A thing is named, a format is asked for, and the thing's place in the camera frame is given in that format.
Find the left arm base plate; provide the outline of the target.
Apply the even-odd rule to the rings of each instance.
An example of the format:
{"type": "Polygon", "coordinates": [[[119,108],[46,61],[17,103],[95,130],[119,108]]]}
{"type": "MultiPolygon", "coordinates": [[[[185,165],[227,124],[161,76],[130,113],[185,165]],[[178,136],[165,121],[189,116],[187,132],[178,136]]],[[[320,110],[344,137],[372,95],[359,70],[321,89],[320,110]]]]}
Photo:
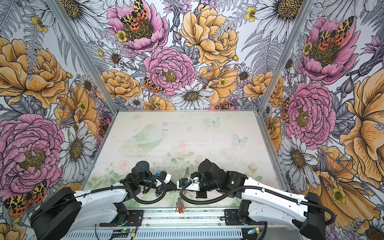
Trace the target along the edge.
{"type": "Polygon", "coordinates": [[[110,223],[101,223],[100,227],[140,227],[142,225],[144,211],[128,210],[118,213],[110,223]]]}

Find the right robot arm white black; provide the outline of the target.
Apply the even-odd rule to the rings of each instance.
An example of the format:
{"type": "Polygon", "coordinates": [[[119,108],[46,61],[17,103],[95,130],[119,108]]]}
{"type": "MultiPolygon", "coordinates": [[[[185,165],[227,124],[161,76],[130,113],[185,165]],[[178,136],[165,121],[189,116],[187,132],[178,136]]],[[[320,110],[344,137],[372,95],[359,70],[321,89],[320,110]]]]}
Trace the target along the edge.
{"type": "Polygon", "coordinates": [[[198,171],[181,181],[185,191],[196,192],[192,205],[212,205],[226,198],[241,200],[238,216],[244,225],[253,222],[278,223],[292,227],[310,240],[323,240],[326,227],[336,220],[336,214],[325,207],[313,193],[294,194],[264,185],[245,174],[224,171],[208,159],[198,171]]]}

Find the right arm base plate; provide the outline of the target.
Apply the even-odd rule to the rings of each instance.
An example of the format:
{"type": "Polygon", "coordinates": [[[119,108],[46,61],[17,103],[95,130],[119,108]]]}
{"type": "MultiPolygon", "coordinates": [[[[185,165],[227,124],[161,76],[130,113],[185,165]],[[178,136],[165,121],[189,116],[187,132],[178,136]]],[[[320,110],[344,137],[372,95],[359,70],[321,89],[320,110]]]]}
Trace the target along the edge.
{"type": "Polygon", "coordinates": [[[254,225],[248,217],[240,216],[239,209],[224,209],[224,222],[226,226],[254,225]]]}

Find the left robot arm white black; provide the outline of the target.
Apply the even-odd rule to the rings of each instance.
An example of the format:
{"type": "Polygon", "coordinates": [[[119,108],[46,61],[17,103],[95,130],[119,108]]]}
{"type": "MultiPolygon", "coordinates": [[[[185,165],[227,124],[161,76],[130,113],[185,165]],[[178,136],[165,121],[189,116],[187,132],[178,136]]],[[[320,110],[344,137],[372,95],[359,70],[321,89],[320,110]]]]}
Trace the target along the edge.
{"type": "Polygon", "coordinates": [[[109,187],[59,190],[36,209],[30,222],[38,240],[60,240],[69,232],[91,225],[123,224],[128,218],[124,202],[135,200],[152,205],[177,189],[170,174],[153,174],[149,163],[140,161],[123,180],[109,187]]]}

